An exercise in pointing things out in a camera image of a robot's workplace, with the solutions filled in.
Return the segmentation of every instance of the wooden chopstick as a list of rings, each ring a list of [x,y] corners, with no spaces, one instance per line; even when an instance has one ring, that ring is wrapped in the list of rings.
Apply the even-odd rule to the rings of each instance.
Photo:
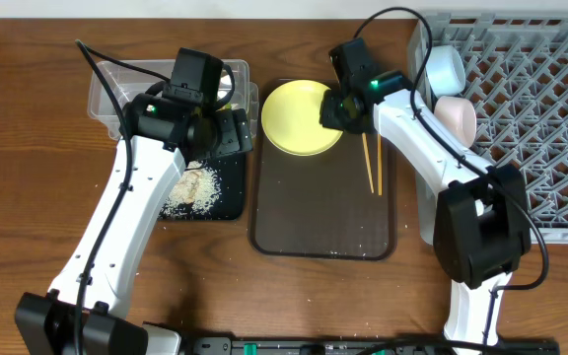
[[[367,138],[365,133],[361,134],[363,138],[363,151],[365,151],[365,164],[367,165],[367,177],[370,179],[370,188],[372,193],[374,193],[374,181],[372,179],[372,166],[370,165],[370,150],[367,149]]]
[[[379,181],[378,181],[378,183],[379,183],[379,196],[383,195],[383,143],[381,142],[381,138],[383,138],[383,137],[381,137],[380,134],[376,135],[376,141],[378,142],[378,144],[377,144],[378,152],[377,152],[376,156],[378,158],[377,168],[379,170]]]

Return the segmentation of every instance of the clear plastic container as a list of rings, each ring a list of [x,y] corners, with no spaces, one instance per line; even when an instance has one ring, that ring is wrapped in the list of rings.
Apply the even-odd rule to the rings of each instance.
[[[175,66],[173,59],[126,60],[124,62],[152,70],[169,78]],[[236,90],[230,101],[232,109],[244,108],[247,111],[249,121],[257,119],[257,109],[251,109],[251,94],[257,98],[257,86],[249,85],[249,65],[240,59],[223,59],[223,62],[229,64],[234,72]],[[99,62],[98,67],[108,81],[121,107],[133,100],[137,94],[144,93],[151,85],[159,81],[156,77],[126,69],[108,61]],[[225,83],[225,76],[227,76],[227,73],[223,71],[221,73],[223,80],[219,87],[219,97],[225,96],[232,88],[231,83]],[[117,140],[119,138],[119,120],[96,74],[92,74],[91,78],[87,113],[90,118],[97,119],[105,124],[106,128],[108,128],[108,136],[111,139]]]

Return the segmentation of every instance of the wood table surface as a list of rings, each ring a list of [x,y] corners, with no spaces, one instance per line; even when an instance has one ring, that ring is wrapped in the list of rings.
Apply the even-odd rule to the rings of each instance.
[[[0,354],[27,353],[13,314],[44,294],[78,244],[107,182],[115,142],[86,113],[91,69],[74,39],[122,59],[174,58],[180,46],[248,62],[259,87],[333,78],[327,52],[360,21],[0,20]],[[364,31],[376,58],[406,70],[415,23]],[[441,333],[450,280],[418,233],[413,169],[398,156],[398,244],[380,262],[265,256],[234,222],[160,222],[135,279],[128,320],[238,337],[376,339]],[[503,336],[555,337],[568,354],[568,246],[551,246],[539,289],[504,296]],[[512,282],[539,272],[534,248]]]

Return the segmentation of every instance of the yellow plate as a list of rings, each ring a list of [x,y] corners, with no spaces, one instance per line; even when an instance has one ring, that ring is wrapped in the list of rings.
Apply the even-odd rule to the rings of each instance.
[[[297,80],[275,89],[262,108],[262,128],[268,140],[286,153],[310,156],[324,152],[343,132],[323,128],[320,109],[324,84]]]

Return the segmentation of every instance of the dish rack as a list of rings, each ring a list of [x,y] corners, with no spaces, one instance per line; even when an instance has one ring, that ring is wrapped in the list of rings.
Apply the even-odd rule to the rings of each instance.
[[[425,18],[433,45],[452,45],[461,55],[466,73],[461,96],[477,113],[471,149],[495,165],[519,168],[545,240],[568,244],[568,15],[428,13]],[[418,23],[409,42],[411,78],[426,40]],[[433,107],[426,78],[418,90]],[[416,178],[419,206],[433,203],[432,211],[419,211],[421,231],[429,229],[432,236],[426,224],[434,220],[434,196]]]

